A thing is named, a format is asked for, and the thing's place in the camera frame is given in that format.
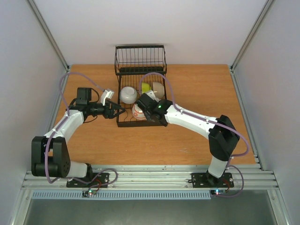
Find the lime green bowl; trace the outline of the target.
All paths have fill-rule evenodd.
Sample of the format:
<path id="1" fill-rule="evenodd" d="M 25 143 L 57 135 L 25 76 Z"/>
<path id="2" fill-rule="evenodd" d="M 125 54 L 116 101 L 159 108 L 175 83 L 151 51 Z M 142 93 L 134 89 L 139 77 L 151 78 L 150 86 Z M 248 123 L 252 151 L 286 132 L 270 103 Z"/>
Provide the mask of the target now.
<path id="1" fill-rule="evenodd" d="M 151 90 L 151 86 L 148 83 L 142 83 L 142 93 L 148 92 Z"/>

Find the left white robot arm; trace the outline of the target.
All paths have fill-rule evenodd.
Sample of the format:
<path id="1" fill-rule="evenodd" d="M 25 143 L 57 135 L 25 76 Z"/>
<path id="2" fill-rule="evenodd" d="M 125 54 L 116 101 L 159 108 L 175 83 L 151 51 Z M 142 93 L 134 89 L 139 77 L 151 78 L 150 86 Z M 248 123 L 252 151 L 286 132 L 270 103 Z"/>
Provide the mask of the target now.
<path id="1" fill-rule="evenodd" d="M 94 174 L 87 163 L 71 161 L 67 143 L 74 132 L 89 116 L 101 115 L 113 119 L 125 109 L 111 101 L 114 92 L 104 90 L 92 101 L 93 88 L 78 88 L 77 96 L 67 105 L 58 124 L 43 136 L 36 136 L 31 142 L 31 172 L 36 177 L 77 178 L 84 187 L 94 182 Z"/>

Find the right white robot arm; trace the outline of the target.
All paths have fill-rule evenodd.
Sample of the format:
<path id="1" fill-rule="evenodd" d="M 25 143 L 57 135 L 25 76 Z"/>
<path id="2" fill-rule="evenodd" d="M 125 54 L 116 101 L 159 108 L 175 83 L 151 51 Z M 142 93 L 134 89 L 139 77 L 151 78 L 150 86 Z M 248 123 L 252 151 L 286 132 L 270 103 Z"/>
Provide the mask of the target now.
<path id="1" fill-rule="evenodd" d="M 216 187 L 224 179 L 224 172 L 240 137 L 231 120 L 224 115 L 208 117 L 186 110 L 170 100 L 157 100 L 151 92 L 143 93 L 136 105 L 142 110 L 146 120 L 163 126 L 174 124 L 194 131 L 209 141 L 212 155 L 204 181 L 209 187 Z"/>

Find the cream beige bowl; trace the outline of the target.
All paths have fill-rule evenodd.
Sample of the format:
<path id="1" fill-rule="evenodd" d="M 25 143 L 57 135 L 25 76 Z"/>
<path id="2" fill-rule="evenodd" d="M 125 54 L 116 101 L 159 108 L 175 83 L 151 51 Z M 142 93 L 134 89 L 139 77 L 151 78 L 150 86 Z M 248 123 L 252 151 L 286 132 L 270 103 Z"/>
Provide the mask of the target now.
<path id="1" fill-rule="evenodd" d="M 154 92 L 154 95 L 159 99 L 162 99 L 165 95 L 164 86 L 159 82 L 152 83 L 152 90 Z"/>

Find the orange patterned white bowl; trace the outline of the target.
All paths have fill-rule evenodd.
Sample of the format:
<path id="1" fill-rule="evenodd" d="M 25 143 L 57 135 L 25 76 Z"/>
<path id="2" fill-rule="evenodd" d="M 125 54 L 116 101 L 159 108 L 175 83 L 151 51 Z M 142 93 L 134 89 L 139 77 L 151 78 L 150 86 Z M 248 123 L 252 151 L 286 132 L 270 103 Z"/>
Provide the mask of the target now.
<path id="1" fill-rule="evenodd" d="M 137 106 L 137 104 L 134 104 L 132 107 L 132 115 L 137 120 L 145 120 L 146 119 L 143 111 Z"/>

